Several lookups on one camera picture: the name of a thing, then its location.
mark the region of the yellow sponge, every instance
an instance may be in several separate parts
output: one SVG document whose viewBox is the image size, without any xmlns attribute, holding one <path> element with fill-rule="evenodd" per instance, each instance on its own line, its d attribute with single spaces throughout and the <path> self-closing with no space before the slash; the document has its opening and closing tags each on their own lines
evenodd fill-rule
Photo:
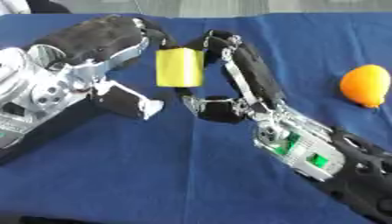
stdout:
<svg viewBox="0 0 392 224">
<path fill-rule="evenodd" d="M 156 54 L 157 85 L 189 88 L 203 84 L 204 53 L 189 48 L 159 50 Z"/>
</svg>

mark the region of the blue fabric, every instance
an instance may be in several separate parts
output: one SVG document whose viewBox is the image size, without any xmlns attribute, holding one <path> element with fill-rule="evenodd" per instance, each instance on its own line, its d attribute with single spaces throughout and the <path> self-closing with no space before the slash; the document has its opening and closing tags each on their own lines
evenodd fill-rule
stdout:
<svg viewBox="0 0 392 224">
<path fill-rule="evenodd" d="M 96 15 L 0 17 L 0 46 L 23 46 Z M 359 108 L 337 89 L 339 78 L 375 63 L 392 71 L 392 14 L 271 14 L 260 17 L 153 17 L 180 43 L 208 29 L 254 43 L 288 103 L 391 148 L 392 99 Z M 154 50 L 111 77 L 149 96 Z M 200 95 L 235 93 L 218 66 L 206 71 Z M 33 153 L 0 167 L 0 212 L 109 223 L 368 223 L 317 191 L 251 141 L 251 122 L 197 120 L 173 94 L 148 122 L 103 115 Z"/>
</svg>

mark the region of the wire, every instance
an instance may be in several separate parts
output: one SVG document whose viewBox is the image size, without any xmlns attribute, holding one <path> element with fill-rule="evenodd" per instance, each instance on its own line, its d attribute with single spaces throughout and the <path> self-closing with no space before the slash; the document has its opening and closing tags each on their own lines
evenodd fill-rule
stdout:
<svg viewBox="0 0 392 224">
<path fill-rule="evenodd" d="M 133 2 L 135 3 L 138 13 L 143 14 L 142 8 L 140 7 L 140 4 L 137 0 L 133 0 Z"/>
</svg>

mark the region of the orange fruit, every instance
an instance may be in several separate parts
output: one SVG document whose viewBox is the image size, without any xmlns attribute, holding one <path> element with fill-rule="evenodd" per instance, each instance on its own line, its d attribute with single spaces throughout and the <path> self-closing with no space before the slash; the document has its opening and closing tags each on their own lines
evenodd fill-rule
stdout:
<svg viewBox="0 0 392 224">
<path fill-rule="evenodd" d="M 389 86 L 389 72 L 377 65 L 357 67 L 340 81 L 340 91 L 343 95 L 367 108 L 377 108 L 383 104 Z"/>
</svg>

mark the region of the robotic hand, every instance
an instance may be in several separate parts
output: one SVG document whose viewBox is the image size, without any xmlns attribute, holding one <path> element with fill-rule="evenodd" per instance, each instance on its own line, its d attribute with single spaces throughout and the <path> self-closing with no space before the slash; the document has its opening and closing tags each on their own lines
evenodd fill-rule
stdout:
<svg viewBox="0 0 392 224">
<path fill-rule="evenodd" d="M 171 38 L 141 18 L 94 18 L 37 40 L 0 50 L 0 163 L 108 109 L 149 119 L 164 103 L 105 73 L 140 56 L 152 40 Z"/>
<path fill-rule="evenodd" d="M 239 36 L 210 31 L 187 47 L 206 50 L 209 63 L 222 60 L 222 72 L 239 95 L 200 99 L 188 88 L 177 88 L 197 117 L 223 123 L 254 121 L 257 148 L 356 213 L 377 223 L 392 223 L 392 154 L 290 108 L 255 48 Z"/>
</svg>

